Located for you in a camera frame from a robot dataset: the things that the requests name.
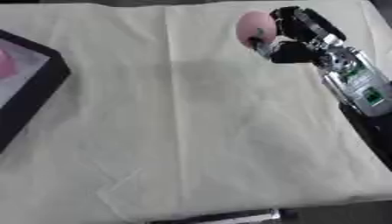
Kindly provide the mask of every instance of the white tablecloth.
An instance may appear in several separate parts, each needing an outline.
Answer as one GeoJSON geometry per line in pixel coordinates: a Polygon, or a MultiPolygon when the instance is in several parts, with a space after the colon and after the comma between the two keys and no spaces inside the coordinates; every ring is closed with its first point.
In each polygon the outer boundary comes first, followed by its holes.
{"type": "Polygon", "coordinates": [[[287,5],[318,11],[392,71],[392,33],[369,2],[0,5],[0,28],[59,50],[73,70],[1,156],[2,223],[390,199],[391,173],[314,67],[237,43],[240,15],[287,5]]]}

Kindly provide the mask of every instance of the black surface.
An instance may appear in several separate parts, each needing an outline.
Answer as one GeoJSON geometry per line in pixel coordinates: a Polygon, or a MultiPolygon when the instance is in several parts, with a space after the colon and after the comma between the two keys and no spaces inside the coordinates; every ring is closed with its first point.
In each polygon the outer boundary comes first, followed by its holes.
{"type": "Polygon", "coordinates": [[[0,152],[2,152],[70,74],[70,70],[61,55],[49,47],[6,31],[0,31],[0,39],[6,39],[50,58],[21,90],[0,108],[0,152]]]}

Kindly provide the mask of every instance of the robotic hand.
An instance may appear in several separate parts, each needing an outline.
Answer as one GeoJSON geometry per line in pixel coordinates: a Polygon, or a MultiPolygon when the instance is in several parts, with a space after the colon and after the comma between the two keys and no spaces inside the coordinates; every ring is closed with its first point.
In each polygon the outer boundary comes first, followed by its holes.
{"type": "Polygon", "coordinates": [[[274,63],[316,66],[323,84],[338,99],[347,120],[392,171],[389,79],[363,51],[344,46],[346,36],[316,11],[293,6],[274,10],[269,15],[266,17],[261,12],[244,15],[237,26],[240,41],[274,63]],[[248,31],[246,38],[242,37],[244,29],[248,31]],[[291,41],[273,44],[274,32],[291,41]]]}

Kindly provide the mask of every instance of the pink ball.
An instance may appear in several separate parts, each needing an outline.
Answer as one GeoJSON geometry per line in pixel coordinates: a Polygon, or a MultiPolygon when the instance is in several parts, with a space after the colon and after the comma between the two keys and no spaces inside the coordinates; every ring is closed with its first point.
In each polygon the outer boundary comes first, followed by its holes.
{"type": "Polygon", "coordinates": [[[261,11],[250,11],[243,15],[237,23],[237,38],[246,47],[252,47],[249,38],[258,36],[262,30],[262,40],[270,44],[277,36],[277,26],[275,20],[269,13],[261,11]]]}
{"type": "Polygon", "coordinates": [[[0,79],[16,74],[15,61],[5,51],[0,49],[0,79]]]}

